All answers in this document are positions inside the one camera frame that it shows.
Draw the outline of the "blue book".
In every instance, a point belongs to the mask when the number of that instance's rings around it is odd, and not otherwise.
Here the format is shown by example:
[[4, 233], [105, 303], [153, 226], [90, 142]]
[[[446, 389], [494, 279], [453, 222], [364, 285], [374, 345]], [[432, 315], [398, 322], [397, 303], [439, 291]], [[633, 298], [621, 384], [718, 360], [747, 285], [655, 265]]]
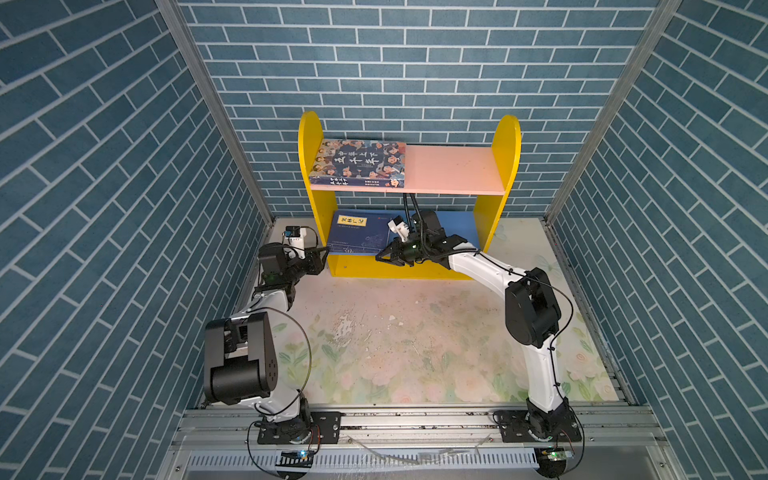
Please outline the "blue book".
[[327, 241], [330, 253], [375, 256], [394, 239], [388, 223], [395, 217], [387, 211], [337, 210]]

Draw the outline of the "colourful cartoon cover book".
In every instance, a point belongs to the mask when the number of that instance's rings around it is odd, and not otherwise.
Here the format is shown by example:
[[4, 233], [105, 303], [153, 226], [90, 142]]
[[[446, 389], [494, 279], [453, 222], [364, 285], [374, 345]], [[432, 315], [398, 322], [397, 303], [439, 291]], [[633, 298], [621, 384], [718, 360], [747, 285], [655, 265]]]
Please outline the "colourful cartoon cover book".
[[325, 139], [309, 180], [315, 185], [402, 189], [406, 150], [404, 142]]

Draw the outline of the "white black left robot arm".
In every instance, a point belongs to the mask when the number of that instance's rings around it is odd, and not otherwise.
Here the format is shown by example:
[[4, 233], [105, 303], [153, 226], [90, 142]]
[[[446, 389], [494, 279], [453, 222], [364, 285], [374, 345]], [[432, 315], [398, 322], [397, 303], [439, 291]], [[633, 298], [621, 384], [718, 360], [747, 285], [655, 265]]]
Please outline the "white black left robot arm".
[[203, 391], [210, 403], [249, 406], [262, 428], [303, 433], [313, 426], [303, 392], [279, 379], [271, 318], [289, 319], [300, 279], [320, 274], [328, 249], [277, 242], [260, 247], [255, 296], [237, 314], [209, 322], [204, 332]]

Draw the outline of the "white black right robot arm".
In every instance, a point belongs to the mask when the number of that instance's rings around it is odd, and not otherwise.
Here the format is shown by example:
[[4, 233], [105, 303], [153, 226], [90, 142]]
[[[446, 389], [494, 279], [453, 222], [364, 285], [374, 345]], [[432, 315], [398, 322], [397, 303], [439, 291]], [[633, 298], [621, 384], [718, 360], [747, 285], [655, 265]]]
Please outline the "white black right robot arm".
[[556, 299], [559, 290], [547, 274], [539, 268], [513, 267], [460, 235], [448, 236], [433, 211], [417, 211], [412, 223], [396, 216], [388, 228], [394, 239], [376, 254], [376, 261], [398, 267], [429, 261], [468, 276], [504, 300], [506, 329], [523, 347], [529, 434], [549, 441], [572, 428], [581, 440], [583, 426], [558, 378], [555, 349], [562, 311]]

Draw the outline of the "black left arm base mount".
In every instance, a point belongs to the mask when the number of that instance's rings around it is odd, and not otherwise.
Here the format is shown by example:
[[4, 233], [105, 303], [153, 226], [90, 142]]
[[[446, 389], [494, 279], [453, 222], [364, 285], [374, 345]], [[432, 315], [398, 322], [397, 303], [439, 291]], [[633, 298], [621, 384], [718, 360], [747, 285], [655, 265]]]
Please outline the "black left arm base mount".
[[319, 442], [337, 444], [342, 414], [339, 411], [313, 411], [281, 422], [259, 427], [258, 445], [300, 445]]

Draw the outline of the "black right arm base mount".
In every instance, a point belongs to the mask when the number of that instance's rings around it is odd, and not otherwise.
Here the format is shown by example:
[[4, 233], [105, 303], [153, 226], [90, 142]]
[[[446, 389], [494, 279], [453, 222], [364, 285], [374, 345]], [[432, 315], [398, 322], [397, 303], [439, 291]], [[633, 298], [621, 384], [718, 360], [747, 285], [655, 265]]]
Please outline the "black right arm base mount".
[[536, 409], [496, 410], [491, 414], [504, 443], [555, 442], [576, 443], [583, 439], [577, 417], [568, 408], [542, 413]]

